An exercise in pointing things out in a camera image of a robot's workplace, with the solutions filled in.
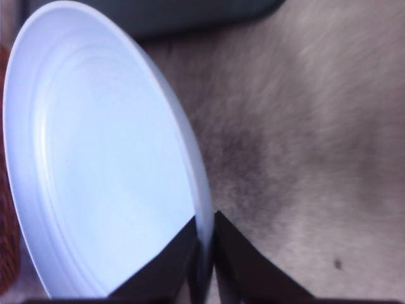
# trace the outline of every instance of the black object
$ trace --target black object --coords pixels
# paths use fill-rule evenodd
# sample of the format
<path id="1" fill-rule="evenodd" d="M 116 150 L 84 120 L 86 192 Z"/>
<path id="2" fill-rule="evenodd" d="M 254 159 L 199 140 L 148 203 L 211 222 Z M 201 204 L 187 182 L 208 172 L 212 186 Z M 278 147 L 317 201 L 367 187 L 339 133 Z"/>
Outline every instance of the black object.
<path id="1" fill-rule="evenodd" d="M 28 300 L 25 304 L 200 304 L 206 286 L 198 282 L 199 252 L 193 217 L 159 255 L 108 298 Z"/>
<path id="2" fill-rule="evenodd" d="M 165 249 L 105 299 L 29 300 L 25 304 L 202 304 L 199 241 L 193 218 Z M 400 304 L 315 298 L 282 272 L 222 214 L 215 214 L 214 263 L 222 304 Z"/>
<path id="3" fill-rule="evenodd" d="M 260 254 L 220 211 L 215 214 L 214 244 L 222 304 L 399 304 L 315 298 Z"/>
<path id="4" fill-rule="evenodd" d="M 22 0 L 22 20 L 52 0 Z M 80 0 L 104 13 L 136 39 L 253 19 L 285 0 Z"/>

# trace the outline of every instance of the orange object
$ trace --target orange object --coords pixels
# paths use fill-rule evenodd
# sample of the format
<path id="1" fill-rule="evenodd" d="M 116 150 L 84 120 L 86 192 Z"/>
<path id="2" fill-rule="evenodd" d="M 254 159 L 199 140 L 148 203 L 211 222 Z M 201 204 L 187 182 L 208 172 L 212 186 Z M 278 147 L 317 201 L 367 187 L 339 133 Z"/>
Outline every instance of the orange object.
<path id="1" fill-rule="evenodd" d="M 20 231 L 11 198 L 3 143 L 3 86 L 9 52 L 0 47 L 0 295 L 6 292 L 20 268 Z"/>

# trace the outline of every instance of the dark stain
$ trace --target dark stain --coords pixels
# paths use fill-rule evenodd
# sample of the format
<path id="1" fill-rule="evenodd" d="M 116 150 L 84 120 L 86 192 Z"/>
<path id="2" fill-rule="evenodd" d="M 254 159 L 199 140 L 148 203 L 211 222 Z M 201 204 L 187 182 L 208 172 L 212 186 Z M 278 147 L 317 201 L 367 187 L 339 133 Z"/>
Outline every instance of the dark stain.
<path id="1" fill-rule="evenodd" d="M 342 261 L 339 258 L 336 258 L 333 261 L 333 266 L 335 266 L 336 269 L 342 270 Z"/>

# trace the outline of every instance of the beige carpet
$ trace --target beige carpet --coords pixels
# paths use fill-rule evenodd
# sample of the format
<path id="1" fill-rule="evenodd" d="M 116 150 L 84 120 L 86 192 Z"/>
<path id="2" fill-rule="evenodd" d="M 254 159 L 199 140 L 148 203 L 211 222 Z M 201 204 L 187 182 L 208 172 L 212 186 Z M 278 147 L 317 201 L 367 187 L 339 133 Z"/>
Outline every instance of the beige carpet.
<path id="1" fill-rule="evenodd" d="M 216 208 L 316 296 L 405 301 L 405 1 L 288 0 L 142 45 L 192 122 Z"/>

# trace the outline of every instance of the white plate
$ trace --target white plate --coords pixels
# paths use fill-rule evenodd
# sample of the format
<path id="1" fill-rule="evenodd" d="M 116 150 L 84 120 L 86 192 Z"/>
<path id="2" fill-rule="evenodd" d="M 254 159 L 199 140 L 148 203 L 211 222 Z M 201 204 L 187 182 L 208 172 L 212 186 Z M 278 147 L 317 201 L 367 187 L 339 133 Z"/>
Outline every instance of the white plate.
<path id="1" fill-rule="evenodd" d="M 152 61 L 76 2 L 36 11 L 11 51 L 4 140 L 13 199 L 52 297 L 106 296 L 196 214 L 213 229 L 196 140 Z"/>

